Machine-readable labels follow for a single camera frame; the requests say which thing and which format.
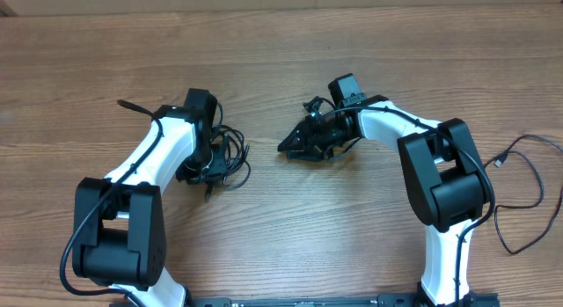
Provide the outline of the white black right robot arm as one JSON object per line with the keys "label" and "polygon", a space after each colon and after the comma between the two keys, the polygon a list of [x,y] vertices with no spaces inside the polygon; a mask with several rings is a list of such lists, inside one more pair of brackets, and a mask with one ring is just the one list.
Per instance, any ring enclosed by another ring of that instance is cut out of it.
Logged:
{"label": "white black right robot arm", "polygon": [[340,146],[361,139],[399,154],[411,208],[425,226],[425,269],[408,306],[497,306],[495,294],[477,294],[467,281],[472,231],[492,197],[492,186],[467,125],[452,119],[426,120],[396,107],[386,97],[369,97],[353,74],[335,78],[325,99],[304,103],[307,116],[277,149],[289,159],[322,161]]}

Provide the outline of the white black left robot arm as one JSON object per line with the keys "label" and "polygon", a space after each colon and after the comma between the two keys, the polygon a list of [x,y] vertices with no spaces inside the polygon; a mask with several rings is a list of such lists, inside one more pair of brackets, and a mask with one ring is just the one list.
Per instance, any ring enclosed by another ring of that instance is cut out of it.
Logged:
{"label": "white black left robot arm", "polygon": [[85,178],[75,194],[74,229],[62,254],[60,279],[74,295],[66,266],[98,285],[94,295],[120,294],[130,306],[190,306],[187,288],[165,268],[162,194],[176,179],[208,189],[227,175],[226,147],[215,144],[221,106],[208,90],[191,89],[183,106],[149,114],[149,133],[103,179]]}

